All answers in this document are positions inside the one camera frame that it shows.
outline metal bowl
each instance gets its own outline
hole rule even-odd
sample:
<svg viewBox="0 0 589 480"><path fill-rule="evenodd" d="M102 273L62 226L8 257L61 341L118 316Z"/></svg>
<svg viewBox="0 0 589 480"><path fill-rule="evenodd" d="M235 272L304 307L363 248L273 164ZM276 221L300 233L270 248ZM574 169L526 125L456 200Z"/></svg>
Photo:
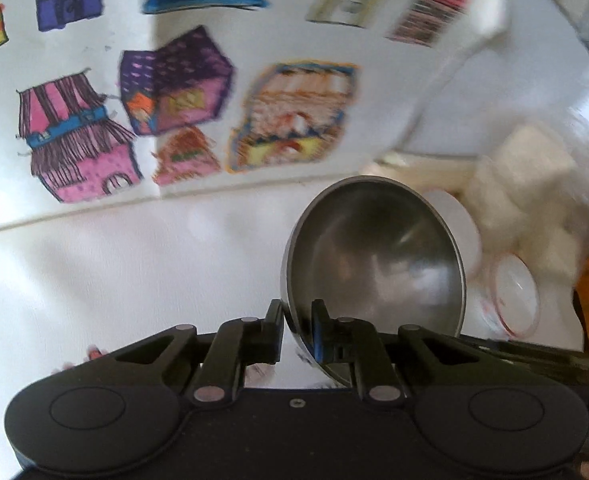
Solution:
<svg viewBox="0 0 589 480"><path fill-rule="evenodd" d="M379 332L403 324L458 336L465 277L453 237L421 195L394 180L347 178L322 191L296 224L284 256L290 329L311 351L310 305L357 317ZM350 384L347 365L328 365Z"/></svg>

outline screw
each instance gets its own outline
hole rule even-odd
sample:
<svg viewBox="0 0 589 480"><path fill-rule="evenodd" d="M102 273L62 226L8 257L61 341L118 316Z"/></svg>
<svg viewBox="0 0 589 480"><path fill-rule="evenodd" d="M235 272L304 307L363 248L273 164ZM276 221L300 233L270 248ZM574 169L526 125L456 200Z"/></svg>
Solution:
<svg viewBox="0 0 589 480"><path fill-rule="evenodd" d="M370 399L377 402L392 402L401 397L401 391L396 386L375 386L368 392Z"/></svg>
<svg viewBox="0 0 589 480"><path fill-rule="evenodd" d="M291 408L302 408L303 406L305 406L305 400L303 399L292 399L290 401Z"/></svg>
<svg viewBox="0 0 589 480"><path fill-rule="evenodd" d="M225 390L218 386L201 386L194 392L194 399L199 402L219 402L225 397Z"/></svg>

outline pink house drawing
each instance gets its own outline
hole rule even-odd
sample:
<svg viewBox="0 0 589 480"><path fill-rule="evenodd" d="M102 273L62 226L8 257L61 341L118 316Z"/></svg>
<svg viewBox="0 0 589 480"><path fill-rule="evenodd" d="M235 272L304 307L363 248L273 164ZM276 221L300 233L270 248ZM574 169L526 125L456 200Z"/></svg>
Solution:
<svg viewBox="0 0 589 480"><path fill-rule="evenodd" d="M108 117L106 97L84 73L19 95L19 137L32 149L31 173L57 200L110 196L141 181L135 135Z"/></svg>

